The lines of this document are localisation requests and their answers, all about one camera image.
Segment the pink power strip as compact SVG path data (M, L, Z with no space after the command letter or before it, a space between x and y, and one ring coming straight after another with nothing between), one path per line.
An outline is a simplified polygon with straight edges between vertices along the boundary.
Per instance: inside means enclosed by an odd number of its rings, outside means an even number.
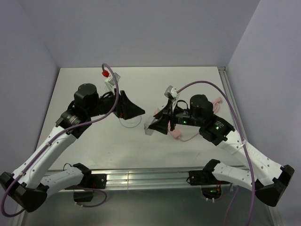
M168 123L168 131L169 131L169 134L170 134L174 139L182 141L182 133L181 133L181 131L178 130L178 129L171 130L170 123Z

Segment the white charger plug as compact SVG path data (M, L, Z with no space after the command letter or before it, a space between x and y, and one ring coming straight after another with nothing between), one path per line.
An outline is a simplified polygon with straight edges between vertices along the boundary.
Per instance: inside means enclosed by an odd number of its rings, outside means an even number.
M155 118L153 116L150 116L148 117L144 124L143 124L143 127L144 127L144 133L145 135L147 136L151 136L154 132L154 130L150 129L149 126L155 121Z

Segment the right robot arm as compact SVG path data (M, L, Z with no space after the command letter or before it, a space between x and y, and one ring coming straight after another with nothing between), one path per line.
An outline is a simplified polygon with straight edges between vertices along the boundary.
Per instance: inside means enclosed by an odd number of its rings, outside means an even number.
M249 170L231 167L220 160L211 159L197 173L190 173L190 183L226 181L254 191L264 204L275 207L294 174L290 165L281 165L261 153L241 138L240 133L225 119L214 114L214 105L205 95L194 95L190 106L182 109L168 100L148 129L168 134L176 125L199 128L200 136L239 160Z

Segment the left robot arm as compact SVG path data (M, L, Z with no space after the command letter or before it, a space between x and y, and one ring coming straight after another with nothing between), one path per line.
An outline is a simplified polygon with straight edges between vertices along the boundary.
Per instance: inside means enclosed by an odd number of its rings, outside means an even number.
M5 190L3 199L10 196L23 210L37 210L51 195L69 188L92 189L91 170L81 163L69 169L46 176L50 166L93 123L93 117L106 118L109 114L129 120L145 114L145 110L129 100L125 91L114 88L99 96L95 85L78 87L67 110L56 121L40 147L12 173L3 172L0 184Z

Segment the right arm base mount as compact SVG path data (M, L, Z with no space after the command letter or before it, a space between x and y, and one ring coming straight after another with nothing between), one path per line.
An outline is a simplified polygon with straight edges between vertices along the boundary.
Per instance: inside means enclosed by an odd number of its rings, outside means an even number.
M217 180L212 173L204 170L191 170L186 182L190 186L201 186L202 195L206 199L219 199L232 189L232 184Z

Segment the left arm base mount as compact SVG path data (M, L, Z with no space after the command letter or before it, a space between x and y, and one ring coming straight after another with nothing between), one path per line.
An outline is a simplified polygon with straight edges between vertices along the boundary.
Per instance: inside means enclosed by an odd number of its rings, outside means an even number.
M105 203L107 194L104 191L106 188L107 175L106 174L91 174L87 182L82 182L78 185L71 186L70 189L74 190L73 200L83 206L89 206L86 202L91 202L94 198L101 198L98 204L91 204L90 206L101 205Z

